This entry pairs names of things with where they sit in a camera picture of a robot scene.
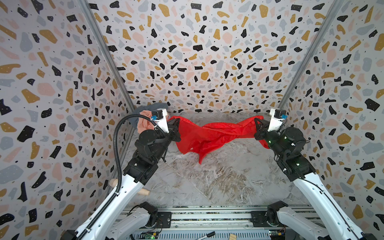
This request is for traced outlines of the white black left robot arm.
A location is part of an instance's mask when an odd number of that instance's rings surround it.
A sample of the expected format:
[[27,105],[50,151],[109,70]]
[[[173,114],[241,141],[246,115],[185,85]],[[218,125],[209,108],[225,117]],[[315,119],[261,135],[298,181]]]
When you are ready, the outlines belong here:
[[136,151],[128,165],[123,169],[117,149],[117,134],[125,121],[134,115],[124,117],[116,126],[113,138],[117,182],[107,198],[96,211],[76,230],[63,233],[63,240],[124,240],[140,228],[153,230],[157,227],[158,209],[149,203],[134,207],[119,223],[127,204],[136,196],[158,169],[159,161],[164,161],[171,142],[180,142],[179,120],[167,121],[167,110],[157,109],[152,116],[138,115],[154,126],[152,130],[140,133],[135,142]]

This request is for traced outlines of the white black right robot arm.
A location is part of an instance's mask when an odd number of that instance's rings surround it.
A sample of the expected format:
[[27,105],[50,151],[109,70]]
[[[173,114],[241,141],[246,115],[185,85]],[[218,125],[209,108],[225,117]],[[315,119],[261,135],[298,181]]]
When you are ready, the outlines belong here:
[[322,183],[315,168],[301,153],[307,140],[301,130],[288,127],[282,132],[271,129],[272,121],[255,119],[256,140],[266,141],[276,163],[288,179],[303,193],[322,221],[322,225],[296,213],[282,201],[268,206],[267,222],[282,224],[305,240],[374,240],[342,210]]

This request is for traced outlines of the red t shirt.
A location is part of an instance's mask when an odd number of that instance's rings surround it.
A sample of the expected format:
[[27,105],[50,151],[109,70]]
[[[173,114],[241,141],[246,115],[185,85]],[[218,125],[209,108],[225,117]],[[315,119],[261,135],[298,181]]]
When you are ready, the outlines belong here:
[[250,139],[257,133],[255,120],[263,120],[262,116],[248,118],[237,124],[210,123],[202,127],[184,117],[173,116],[170,120],[180,120],[179,133],[181,141],[177,147],[182,154],[196,153],[199,163],[211,152],[218,150],[235,139]]

